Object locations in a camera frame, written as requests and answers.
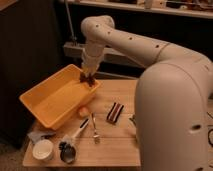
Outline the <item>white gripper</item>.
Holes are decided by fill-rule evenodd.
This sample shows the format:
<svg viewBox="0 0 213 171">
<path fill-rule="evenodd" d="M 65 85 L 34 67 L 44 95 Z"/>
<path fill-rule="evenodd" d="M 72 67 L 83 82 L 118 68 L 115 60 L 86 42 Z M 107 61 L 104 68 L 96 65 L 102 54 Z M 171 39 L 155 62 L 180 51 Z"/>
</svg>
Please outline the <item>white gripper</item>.
<svg viewBox="0 0 213 171">
<path fill-rule="evenodd" d="M 104 57 L 104 47 L 88 44 L 82 51 L 82 70 L 84 74 L 95 74 Z"/>
</svg>

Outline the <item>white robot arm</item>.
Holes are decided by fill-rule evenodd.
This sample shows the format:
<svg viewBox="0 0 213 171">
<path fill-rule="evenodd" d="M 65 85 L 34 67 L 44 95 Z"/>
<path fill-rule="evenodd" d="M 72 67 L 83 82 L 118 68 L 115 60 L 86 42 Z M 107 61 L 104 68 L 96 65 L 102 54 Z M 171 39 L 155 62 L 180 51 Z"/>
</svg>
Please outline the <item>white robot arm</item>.
<svg viewBox="0 0 213 171">
<path fill-rule="evenodd" d="M 85 18 L 81 31 L 86 76 L 95 74 L 107 46 L 145 68 L 134 100 L 142 171 L 211 171 L 206 113 L 213 61 L 170 42 L 117 30 L 107 15 Z"/>
</svg>

